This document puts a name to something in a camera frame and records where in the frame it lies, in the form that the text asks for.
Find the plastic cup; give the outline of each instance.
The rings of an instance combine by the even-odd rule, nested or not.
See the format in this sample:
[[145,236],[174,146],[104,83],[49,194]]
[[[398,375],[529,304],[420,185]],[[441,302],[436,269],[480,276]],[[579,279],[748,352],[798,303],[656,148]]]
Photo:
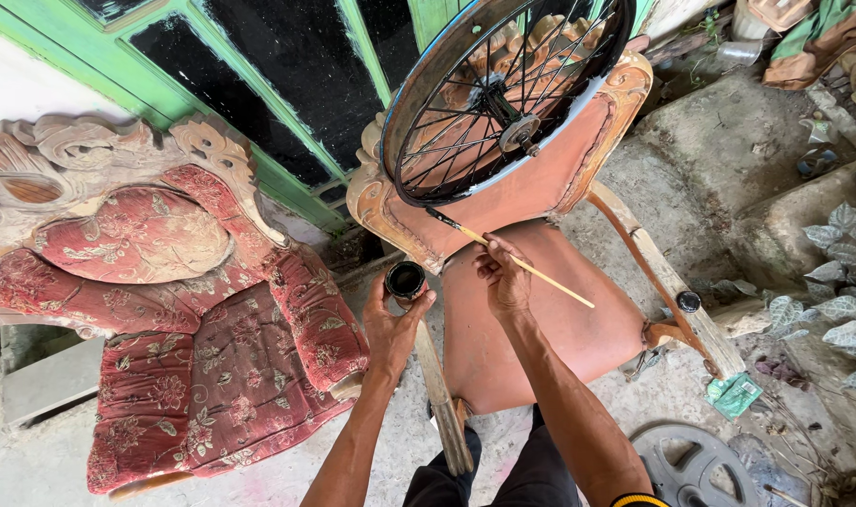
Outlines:
[[745,67],[753,65],[760,58],[763,49],[762,40],[753,42],[723,42],[715,53],[715,59],[739,63]]

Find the dark pants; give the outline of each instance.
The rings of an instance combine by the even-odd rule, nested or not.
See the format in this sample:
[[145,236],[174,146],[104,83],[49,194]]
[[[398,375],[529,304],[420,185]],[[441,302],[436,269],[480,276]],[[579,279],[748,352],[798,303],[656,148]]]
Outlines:
[[[451,476],[447,458],[436,455],[427,467],[415,470],[404,507],[467,507],[472,480],[479,470],[481,440],[472,428],[466,429],[466,444],[474,469]],[[491,506],[580,507],[579,492],[546,426],[532,430],[509,477],[503,481]]]

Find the hand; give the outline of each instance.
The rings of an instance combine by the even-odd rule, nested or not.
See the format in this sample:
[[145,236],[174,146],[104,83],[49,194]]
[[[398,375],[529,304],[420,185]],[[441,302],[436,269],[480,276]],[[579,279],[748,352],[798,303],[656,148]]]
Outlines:
[[528,257],[513,244],[497,235],[485,233],[488,246],[475,245],[480,255],[472,262],[479,278],[488,282],[488,306],[497,320],[517,313],[529,312],[528,297],[532,293],[532,275],[525,271],[510,255],[530,266]]
[[381,271],[372,280],[368,290],[368,301],[362,311],[362,324],[365,327],[371,361],[368,371],[384,372],[398,379],[406,366],[406,359],[413,351],[415,328],[424,317],[428,308],[437,299],[435,291],[426,291],[409,311],[400,317],[388,311],[390,292],[384,287],[384,277],[388,270]]

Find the carved wooden backrest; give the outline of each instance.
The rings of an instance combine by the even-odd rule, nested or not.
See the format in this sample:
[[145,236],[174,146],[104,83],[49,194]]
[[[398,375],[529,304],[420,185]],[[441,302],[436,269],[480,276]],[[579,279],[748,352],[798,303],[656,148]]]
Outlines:
[[[162,133],[143,121],[115,126],[93,116],[48,115],[34,124],[0,122],[0,258],[18,248],[39,252],[40,227],[92,215],[114,190],[136,184],[171,188],[162,175],[186,164],[223,180],[242,213],[276,245],[292,241],[262,220],[253,199],[249,142],[218,118],[197,114]],[[61,325],[0,308],[0,325],[23,322]]]
[[[583,199],[606,158],[622,139],[652,84],[650,64],[625,51],[595,97],[576,118],[512,173],[486,190],[440,208],[475,231],[495,231],[539,216],[556,219]],[[369,231],[438,274],[444,261],[470,240],[400,200],[378,161],[385,113],[362,134],[362,166],[353,174],[347,206]]]

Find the paintbrush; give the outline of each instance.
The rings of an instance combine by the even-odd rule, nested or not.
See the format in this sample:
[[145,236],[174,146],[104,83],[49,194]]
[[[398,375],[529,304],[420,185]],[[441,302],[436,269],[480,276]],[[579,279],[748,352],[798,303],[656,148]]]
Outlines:
[[[483,238],[483,237],[479,236],[479,235],[478,235],[478,234],[476,234],[474,231],[472,231],[472,230],[470,230],[470,229],[467,229],[466,227],[463,227],[463,226],[462,226],[461,224],[459,224],[457,221],[453,220],[453,219],[452,219],[452,218],[450,218],[449,216],[446,216],[444,213],[441,213],[440,211],[438,211],[438,210],[436,210],[436,209],[434,209],[433,207],[430,207],[430,206],[426,206],[426,207],[425,207],[425,211],[427,211],[427,212],[428,212],[428,215],[431,215],[431,216],[433,216],[433,217],[437,218],[438,220],[442,221],[444,224],[447,224],[447,225],[449,225],[450,227],[453,227],[454,229],[458,229],[458,230],[459,230],[459,232],[461,232],[462,234],[464,234],[464,235],[466,235],[466,236],[468,236],[468,237],[472,238],[473,240],[475,240],[475,241],[479,242],[481,245],[483,245],[483,246],[489,246],[489,245],[488,245],[488,240],[487,240],[487,239],[485,239],[485,238]],[[530,266],[529,264],[525,263],[525,261],[523,261],[523,260],[519,259],[519,258],[518,258],[518,257],[516,257],[515,255],[512,255],[512,253],[511,253],[509,256],[510,256],[510,257],[512,257],[512,260],[513,260],[513,261],[515,261],[515,263],[516,263],[516,264],[518,264],[519,266],[521,266],[521,267],[522,267],[522,269],[524,269],[525,271],[528,271],[528,272],[532,273],[533,275],[537,276],[538,278],[540,278],[540,279],[544,280],[545,282],[550,283],[553,287],[556,287],[556,288],[557,288],[557,289],[559,289],[560,291],[563,291],[563,292],[565,292],[565,293],[569,294],[569,296],[571,296],[571,297],[575,298],[576,300],[581,301],[582,303],[584,303],[584,304],[588,305],[589,307],[594,307],[594,304],[593,304],[592,302],[590,302],[590,301],[588,301],[588,300],[586,300],[586,299],[582,298],[580,295],[578,295],[578,294],[576,294],[576,293],[574,293],[574,292],[570,291],[569,289],[566,289],[565,287],[563,287],[562,285],[560,285],[558,282],[556,282],[555,280],[553,280],[551,277],[549,277],[549,276],[545,275],[544,273],[542,273],[542,272],[540,272],[540,271],[537,271],[534,267],[532,267],[532,266]]]

